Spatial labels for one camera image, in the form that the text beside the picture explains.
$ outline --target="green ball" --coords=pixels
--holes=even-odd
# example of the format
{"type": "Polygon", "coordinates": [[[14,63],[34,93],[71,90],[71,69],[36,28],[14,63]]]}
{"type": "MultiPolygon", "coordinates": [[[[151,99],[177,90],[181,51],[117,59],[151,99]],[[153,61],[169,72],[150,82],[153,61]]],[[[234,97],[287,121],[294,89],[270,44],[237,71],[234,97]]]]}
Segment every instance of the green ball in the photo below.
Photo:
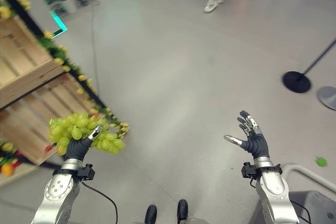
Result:
{"type": "Polygon", "coordinates": [[[324,157],[318,157],[318,158],[316,158],[316,163],[320,167],[327,166],[327,160],[324,157]]]}

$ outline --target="black cable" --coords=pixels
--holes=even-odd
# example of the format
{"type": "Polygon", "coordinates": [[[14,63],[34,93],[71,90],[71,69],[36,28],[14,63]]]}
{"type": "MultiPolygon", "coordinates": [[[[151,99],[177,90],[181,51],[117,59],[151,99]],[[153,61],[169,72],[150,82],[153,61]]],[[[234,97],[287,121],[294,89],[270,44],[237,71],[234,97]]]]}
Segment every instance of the black cable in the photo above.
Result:
{"type": "Polygon", "coordinates": [[[87,188],[89,188],[89,189],[91,189],[92,191],[95,191],[97,194],[100,194],[101,196],[104,196],[106,199],[108,199],[109,201],[111,201],[112,202],[112,204],[114,205],[114,208],[116,209],[116,213],[115,213],[115,224],[117,224],[118,223],[118,209],[117,209],[117,205],[114,203],[114,201],[110,198],[110,197],[108,197],[108,196],[106,196],[105,194],[103,194],[102,192],[100,192],[100,191],[98,191],[97,189],[94,189],[93,187],[91,187],[91,186],[88,186],[87,184],[85,184],[83,181],[82,181],[82,184],[85,186],[85,187],[87,187],[87,188]]]}
{"type": "MultiPolygon", "coordinates": [[[[99,5],[100,2],[97,0],[90,0],[91,2],[95,2],[96,5],[99,5]]],[[[92,45],[92,56],[93,56],[93,70],[97,84],[97,95],[100,95],[100,86],[99,86],[99,77],[98,77],[98,63],[97,63],[97,50],[96,50],[96,40],[95,40],[95,27],[94,27],[94,11],[95,7],[92,5],[91,10],[91,20],[90,20],[90,32],[91,32],[91,45],[92,45]]]]}
{"type": "Polygon", "coordinates": [[[251,181],[250,181],[250,186],[253,187],[253,188],[256,188],[254,185],[252,185],[252,181],[253,181],[253,180],[254,180],[254,179],[252,178],[251,181]]]}
{"type": "Polygon", "coordinates": [[[305,219],[304,217],[302,217],[302,216],[299,216],[299,218],[301,218],[302,220],[304,220],[305,222],[307,222],[307,223],[309,223],[309,224],[312,224],[312,223],[311,223],[311,218],[310,218],[310,213],[309,213],[308,209],[307,209],[306,207],[304,207],[303,205],[301,205],[301,204],[299,204],[299,203],[297,203],[297,202],[295,202],[295,201],[293,201],[293,200],[291,200],[290,202],[292,202],[293,204],[295,204],[295,205],[301,207],[302,209],[304,209],[304,210],[307,212],[308,220],[306,220],[306,219],[305,219]]]}

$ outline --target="wooden crate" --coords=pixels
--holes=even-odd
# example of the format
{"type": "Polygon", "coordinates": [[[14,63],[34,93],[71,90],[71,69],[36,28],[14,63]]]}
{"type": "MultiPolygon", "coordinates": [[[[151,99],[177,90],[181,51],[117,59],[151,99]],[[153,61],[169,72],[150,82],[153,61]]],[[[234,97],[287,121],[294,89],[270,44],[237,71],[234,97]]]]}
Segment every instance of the wooden crate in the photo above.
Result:
{"type": "Polygon", "coordinates": [[[19,18],[0,21],[0,108],[60,73],[19,18]]]}
{"type": "Polygon", "coordinates": [[[49,121],[70,113],[90,113],[92,104],[85,102],[87,95],[78,94],[80,85],[70,74],[63,74],[0,112],[3,137],[32,162],[41,164],[53,153],[50,145],[49,121]]]}

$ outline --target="orange fruit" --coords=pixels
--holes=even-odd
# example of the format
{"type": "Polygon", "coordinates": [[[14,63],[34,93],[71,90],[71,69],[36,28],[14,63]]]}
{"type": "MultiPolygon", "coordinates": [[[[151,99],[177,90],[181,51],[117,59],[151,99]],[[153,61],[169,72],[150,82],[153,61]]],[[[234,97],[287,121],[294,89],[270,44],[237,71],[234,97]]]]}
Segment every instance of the orange fruit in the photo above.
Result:
{"type": "Polygon", "coordinates": [[[10,176],[14,172],[14,168],[12,167],[11,164],[3,164],[1,167],[1,173],[4,174],[5,176],[10,176]]]}

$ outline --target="grape bunch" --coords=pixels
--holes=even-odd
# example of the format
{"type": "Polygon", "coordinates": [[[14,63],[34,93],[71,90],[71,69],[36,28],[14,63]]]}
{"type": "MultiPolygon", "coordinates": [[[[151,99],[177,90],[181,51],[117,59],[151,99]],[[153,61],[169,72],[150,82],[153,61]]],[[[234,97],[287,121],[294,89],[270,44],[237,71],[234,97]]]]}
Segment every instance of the grape bunch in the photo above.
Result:
{"type": "Polygon", "coordinates": [[[65,155],[71,138],[85,138],[99,124],[103,126],[103,130],[92,142],[91,147],[117,155],[125,147],[125,143],[117,138],[117,134],[110,133],[106,120],[98,118],[96,114],[89,118],[87,114],[73,113],[65,118],[51,119],[49,140],[57,144],[57,154],[65,155]]]}

